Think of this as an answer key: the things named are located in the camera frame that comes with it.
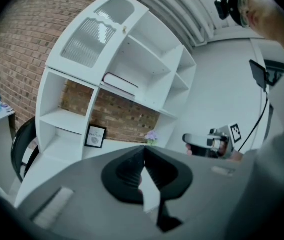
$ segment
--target framed print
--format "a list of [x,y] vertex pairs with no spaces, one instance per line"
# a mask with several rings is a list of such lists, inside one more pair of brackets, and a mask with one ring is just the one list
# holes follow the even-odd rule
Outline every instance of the framed print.
[[89,124],[85,139],[85,146],[101,149],[105,139],[105,134],[105,127]]

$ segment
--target chair backrest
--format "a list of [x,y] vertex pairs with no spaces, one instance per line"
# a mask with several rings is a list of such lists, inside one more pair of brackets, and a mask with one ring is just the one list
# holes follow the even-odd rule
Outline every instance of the chair backrest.
[[35,130],[35,117],[27,121],[22,127],[17,131],[15,138],[13,140],[11,148],[11,161],[16,175],[20,181],[22,177],[20,175],[22,159],[27,147],[36,138]]

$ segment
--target black picture frame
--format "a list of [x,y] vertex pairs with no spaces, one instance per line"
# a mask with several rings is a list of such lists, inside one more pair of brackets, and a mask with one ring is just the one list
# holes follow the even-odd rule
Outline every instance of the black picture frame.
[[[100,146],[87,144],[87,143],[88,143],[89,133],[90,133],[90,130],[91,130],[92,127],[104,130],[104,133],[103,133],[103,135],[102,135],[102,140],[101,140]],[[88,129],[87,129],[87,133],[86,133],[86,137],[85,137],[84,145],[85,145],[86,147],[101,149],[102,146],[103,146],[103,142],[104,142],[104,139],[105,139],[105,135],[106,135],[106,127],[101,127],[101,126],[98,126],[98,125],[95,125],[95,124],[89,124],[89,125],[88,125]]]

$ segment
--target white bookshelf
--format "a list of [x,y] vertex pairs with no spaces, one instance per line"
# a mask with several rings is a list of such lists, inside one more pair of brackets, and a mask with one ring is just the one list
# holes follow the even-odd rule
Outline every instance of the white bookshelf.
[[[102,150],[85,147],[100,89],[160,113],[155,131],[165,147],[187,100],[196,64],[174,34],[135,0],[97,0],[62,33],[46,62],[36,105],[40,152],[75,162],[121,143],[105,140]],[[103,82],[106,73],[138,89],[134,95]],[[66,80],[93,89],[86,115],[60,108]]]

